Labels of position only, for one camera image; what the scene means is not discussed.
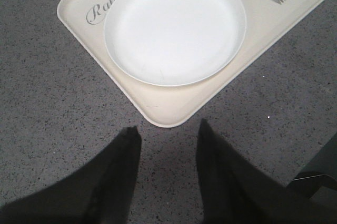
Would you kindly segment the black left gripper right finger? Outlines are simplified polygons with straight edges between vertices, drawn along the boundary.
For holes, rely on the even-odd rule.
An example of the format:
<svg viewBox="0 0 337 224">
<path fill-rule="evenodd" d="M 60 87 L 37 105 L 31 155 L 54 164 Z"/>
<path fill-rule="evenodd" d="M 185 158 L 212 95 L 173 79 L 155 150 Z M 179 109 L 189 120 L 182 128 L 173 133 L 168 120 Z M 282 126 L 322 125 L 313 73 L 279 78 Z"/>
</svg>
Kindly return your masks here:
<svg viewBox="0 0 337 224">
<path fill-rule="evenodd" d="M 287 189 L 201 120 L 196 166 L 203 223 L 336 223 L 336 211 Z"/>
</svg>

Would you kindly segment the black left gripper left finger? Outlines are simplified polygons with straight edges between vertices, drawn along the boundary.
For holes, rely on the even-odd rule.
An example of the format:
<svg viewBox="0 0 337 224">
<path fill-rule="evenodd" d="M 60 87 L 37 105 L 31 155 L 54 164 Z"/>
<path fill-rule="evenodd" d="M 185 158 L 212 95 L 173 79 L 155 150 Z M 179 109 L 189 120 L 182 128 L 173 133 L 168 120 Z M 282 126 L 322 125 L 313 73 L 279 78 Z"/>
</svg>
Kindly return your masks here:
<svg viewBox="0 0 337 224">
<path fill-rule="evenodd" d="M 142 139 L 127 127 L 61 181 L 1 207 L 1 223 L 127 223 Z"/>
</svg>

